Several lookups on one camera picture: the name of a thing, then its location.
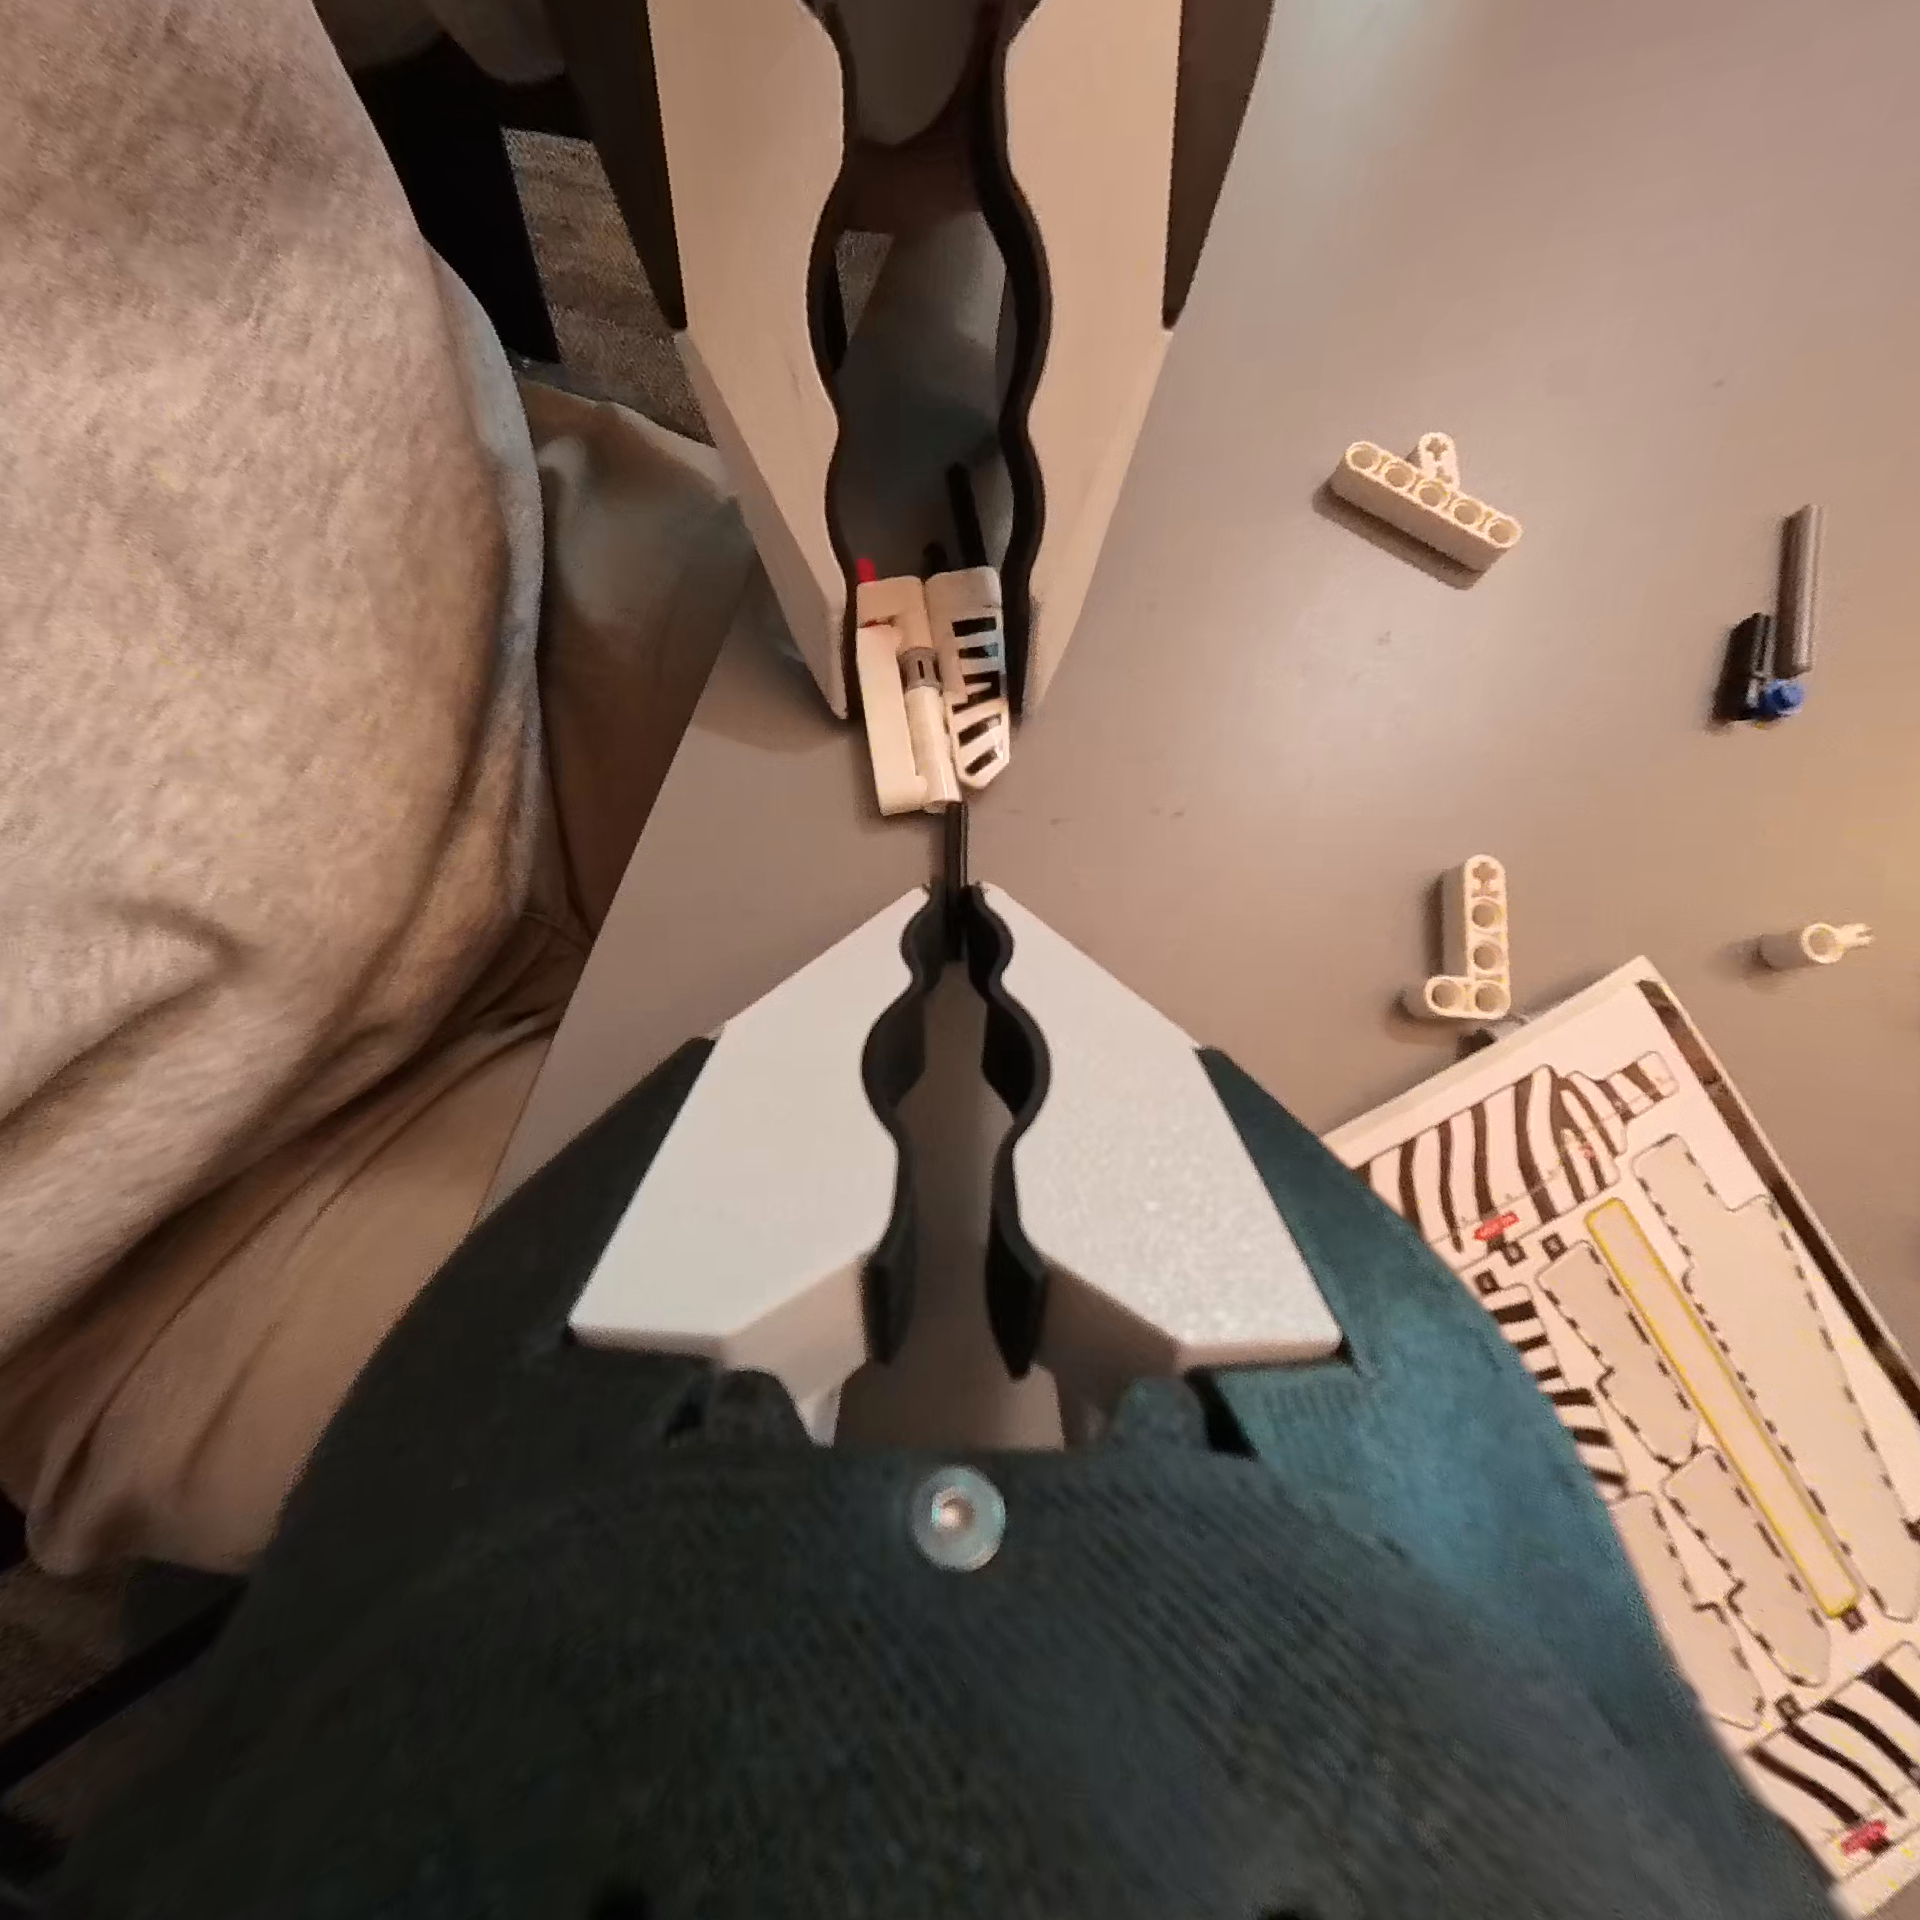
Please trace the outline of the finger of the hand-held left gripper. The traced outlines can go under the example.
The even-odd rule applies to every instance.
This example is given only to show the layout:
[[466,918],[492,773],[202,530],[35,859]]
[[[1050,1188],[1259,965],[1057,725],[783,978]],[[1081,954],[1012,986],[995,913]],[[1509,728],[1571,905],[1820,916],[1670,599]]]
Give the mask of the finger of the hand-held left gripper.
[[1012,5],[981,194],[1005,264],[998,453],[1016,705],[1037,717],[1161,379],[1181,5]]
[[852,715],[840,416],[820,309],[852,144],[840,26],[814,5],[646,5],[685,325],[677,343],[787,630]]

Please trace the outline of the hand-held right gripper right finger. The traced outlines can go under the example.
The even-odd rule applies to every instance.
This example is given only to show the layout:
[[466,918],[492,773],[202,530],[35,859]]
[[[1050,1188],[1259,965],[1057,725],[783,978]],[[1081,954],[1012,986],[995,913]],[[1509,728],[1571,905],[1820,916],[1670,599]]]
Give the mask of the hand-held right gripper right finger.
[[964,892],[1005,1106],[988,1200],[988,1323],[1090,1447],[1143,1381],[1316,1362],[1343,1333],[1201,1042],[1005,889]]

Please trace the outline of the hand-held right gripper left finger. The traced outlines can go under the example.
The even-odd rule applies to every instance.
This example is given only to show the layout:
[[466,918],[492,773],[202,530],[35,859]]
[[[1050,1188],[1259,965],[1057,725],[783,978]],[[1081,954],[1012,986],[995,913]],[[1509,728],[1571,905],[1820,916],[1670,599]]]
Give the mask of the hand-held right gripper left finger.
[[948,892],[915,889],[718,1028],[571,1308],[578,1343],[766,1375],[834,1441],[915,1302],[904,1103],[943,965]]

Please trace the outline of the zebra striped white lego assembly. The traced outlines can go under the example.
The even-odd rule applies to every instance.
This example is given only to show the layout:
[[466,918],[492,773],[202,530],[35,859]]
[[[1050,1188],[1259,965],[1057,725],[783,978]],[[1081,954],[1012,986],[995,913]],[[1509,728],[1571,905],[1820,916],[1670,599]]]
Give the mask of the zebra striped white lego assembly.
[[1023,877],[1016,482],[991,449],[852,514],[852,843],[868,892]]

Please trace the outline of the white L-shaped lego beam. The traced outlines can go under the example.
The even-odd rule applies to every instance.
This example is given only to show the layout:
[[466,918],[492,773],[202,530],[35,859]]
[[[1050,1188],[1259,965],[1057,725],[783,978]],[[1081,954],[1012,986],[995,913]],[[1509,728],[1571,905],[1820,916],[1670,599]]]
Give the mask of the white L-shaped lego beam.
[[1509,889],[1499,859],[1481,851],[1443,883],[1443,967],[1408,989],[1415,1023],[1496,1027],[1515,1016]]

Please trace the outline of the white five-hole lego beam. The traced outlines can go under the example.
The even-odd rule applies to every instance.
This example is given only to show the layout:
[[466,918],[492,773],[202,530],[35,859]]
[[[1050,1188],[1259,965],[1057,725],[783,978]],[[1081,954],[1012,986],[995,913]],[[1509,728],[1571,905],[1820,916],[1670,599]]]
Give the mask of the white five-hole lego beam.
[[1465,472],[1458,491],[1425,480],[1408,458],[1415,446],[1418,437],[1411,446],[1357,437],[1340,453],[1326,487],[1345,514],[1403,543],[1411,558],[1431,564],[1451,589],[1475,589],[1505,558],[1524,546],[1528,528],[1515,511],[1475,491]]

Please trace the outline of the black lego pin blue tip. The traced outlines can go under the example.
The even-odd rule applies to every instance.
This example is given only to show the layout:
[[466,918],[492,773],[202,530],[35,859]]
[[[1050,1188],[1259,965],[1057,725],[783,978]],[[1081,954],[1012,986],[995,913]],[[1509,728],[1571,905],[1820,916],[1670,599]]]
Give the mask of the black lego pin blue tip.
[[1789,722],[1807,702],[1803,679],[1807,670],[1780,638],[1778,614],[1752,612],[1730,634],[1713,722],[1719,728]]

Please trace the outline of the zebra print sticker sheet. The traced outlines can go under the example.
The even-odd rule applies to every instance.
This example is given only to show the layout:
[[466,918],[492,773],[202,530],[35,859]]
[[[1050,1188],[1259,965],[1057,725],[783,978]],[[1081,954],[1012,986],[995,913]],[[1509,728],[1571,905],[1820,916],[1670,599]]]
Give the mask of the zebra print sticker sheet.
[[1852,1917],[1916,1886],[1916,1375],[1648,960],[1326,1135],[1555,1407]]

